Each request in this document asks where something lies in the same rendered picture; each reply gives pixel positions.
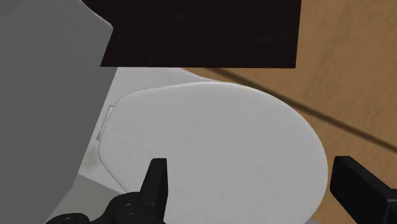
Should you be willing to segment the dark robot stand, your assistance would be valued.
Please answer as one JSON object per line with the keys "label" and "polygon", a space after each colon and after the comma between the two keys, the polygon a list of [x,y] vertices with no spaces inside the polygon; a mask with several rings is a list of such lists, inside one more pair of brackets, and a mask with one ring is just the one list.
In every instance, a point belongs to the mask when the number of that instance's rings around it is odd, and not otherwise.
{"label": "dark robot stand", "polygon": [[113,32],[104,67],[294,68],[302,0],[82,0]]}

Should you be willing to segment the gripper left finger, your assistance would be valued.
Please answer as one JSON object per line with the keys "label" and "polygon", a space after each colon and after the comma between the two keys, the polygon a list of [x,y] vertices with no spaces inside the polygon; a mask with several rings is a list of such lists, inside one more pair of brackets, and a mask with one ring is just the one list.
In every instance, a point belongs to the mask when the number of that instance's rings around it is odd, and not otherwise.
{"label": "gripper left finger", "polygon": [[103,214],[89,220],[83,213],[60,214],[45,224],[166,224],[168,197],[167,160],[151,160],[139,192],[114,197]]}

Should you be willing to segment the white toilet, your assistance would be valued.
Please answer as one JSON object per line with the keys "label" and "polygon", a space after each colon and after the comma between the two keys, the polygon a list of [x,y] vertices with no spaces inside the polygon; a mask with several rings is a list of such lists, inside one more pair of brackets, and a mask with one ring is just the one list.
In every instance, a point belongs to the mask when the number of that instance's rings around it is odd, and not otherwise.
{"label": "white toilet", "polygon": [[166,224],[321,224],[324,148],[279,99],[165,68],[106,68],[113,29],[82,0],[0,0],[0,224],[45,224],[140,189],[166,158]]}

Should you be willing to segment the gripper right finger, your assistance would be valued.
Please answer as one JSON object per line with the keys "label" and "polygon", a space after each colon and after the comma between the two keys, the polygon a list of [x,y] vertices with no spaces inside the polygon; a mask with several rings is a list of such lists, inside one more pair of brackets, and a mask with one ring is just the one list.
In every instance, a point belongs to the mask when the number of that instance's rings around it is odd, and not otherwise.
{"label": "gripper right finger", "polygon": [[397,189],[350,156],[336,156],[330,192],[357,224],[397,224]]}

